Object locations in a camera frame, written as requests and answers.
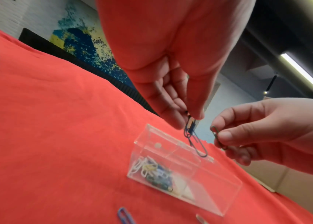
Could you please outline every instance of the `painting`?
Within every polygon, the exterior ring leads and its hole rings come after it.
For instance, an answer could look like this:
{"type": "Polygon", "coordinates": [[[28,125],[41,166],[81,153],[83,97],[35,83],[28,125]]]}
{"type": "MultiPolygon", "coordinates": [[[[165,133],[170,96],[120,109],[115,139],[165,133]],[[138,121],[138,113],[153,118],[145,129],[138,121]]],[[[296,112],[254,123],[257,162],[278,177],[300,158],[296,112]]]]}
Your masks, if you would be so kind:
{"type": "Polygon", "coordinates": [[[97,11],[80,0],[69,1],[65,10],[66,14],[58,21],[50,42],[134,88],[113,57],[97,11]]]}

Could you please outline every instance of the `hand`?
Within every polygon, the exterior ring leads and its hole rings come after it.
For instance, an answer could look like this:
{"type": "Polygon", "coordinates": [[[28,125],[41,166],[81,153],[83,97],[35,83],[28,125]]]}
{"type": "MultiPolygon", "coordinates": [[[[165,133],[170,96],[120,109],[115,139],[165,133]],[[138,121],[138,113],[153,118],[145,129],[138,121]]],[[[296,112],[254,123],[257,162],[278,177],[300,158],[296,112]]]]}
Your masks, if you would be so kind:
{"type": "Polygon", "coordinates": [[[313,100],[270,99],[228,108],[212,122],[242,165],[268,160],[313,174],[313,100]]]}
{"type": "Polygon", "coordinates": [[[116,62],[174,128],[186,110],[203,119],[216,74],[239,39],[255,0],[99,0],[116,62]]]}

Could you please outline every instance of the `table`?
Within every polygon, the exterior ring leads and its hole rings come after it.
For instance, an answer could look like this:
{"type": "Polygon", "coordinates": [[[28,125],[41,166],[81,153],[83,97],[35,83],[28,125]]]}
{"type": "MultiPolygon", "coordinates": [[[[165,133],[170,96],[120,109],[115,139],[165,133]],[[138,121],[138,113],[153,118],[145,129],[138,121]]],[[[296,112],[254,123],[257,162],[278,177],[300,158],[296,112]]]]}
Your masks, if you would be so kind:
{"type": "Polygon", "coordinates": [[[243,182],[224,218],[126,177],[146,123],[185,140],[99,78],[0,31],[0,223],[313,223],[313,215],[255,182],[224,153],[212,157],[243,182]]]}

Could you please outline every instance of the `fluorescent light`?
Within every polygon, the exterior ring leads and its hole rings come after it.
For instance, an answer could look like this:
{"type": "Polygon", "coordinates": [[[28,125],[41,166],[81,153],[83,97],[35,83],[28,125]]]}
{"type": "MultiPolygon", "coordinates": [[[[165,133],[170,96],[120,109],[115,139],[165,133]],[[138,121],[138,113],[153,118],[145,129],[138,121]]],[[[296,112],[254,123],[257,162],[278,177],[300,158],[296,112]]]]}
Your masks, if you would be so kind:
{"type": "Polygon", "coordinates": [[[306,80],[313,85],[313,77],[311,77],[297,62],[295,62],[288,54],[282,54],[281,57],[293,66],[306,80]]]}

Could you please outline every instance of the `acrylic box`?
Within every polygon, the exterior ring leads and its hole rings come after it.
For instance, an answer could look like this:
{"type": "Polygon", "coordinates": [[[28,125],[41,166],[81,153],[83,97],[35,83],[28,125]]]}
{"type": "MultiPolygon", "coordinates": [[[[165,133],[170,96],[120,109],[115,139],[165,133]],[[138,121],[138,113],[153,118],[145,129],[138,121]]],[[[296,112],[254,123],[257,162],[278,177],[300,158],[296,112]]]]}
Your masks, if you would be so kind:
{"type": "Polygon", "coordinates": [[[129,178],[219,216],[242,186],[216,159],[198,156],[194,148],[149,124],[134,143],[129,178]]]}

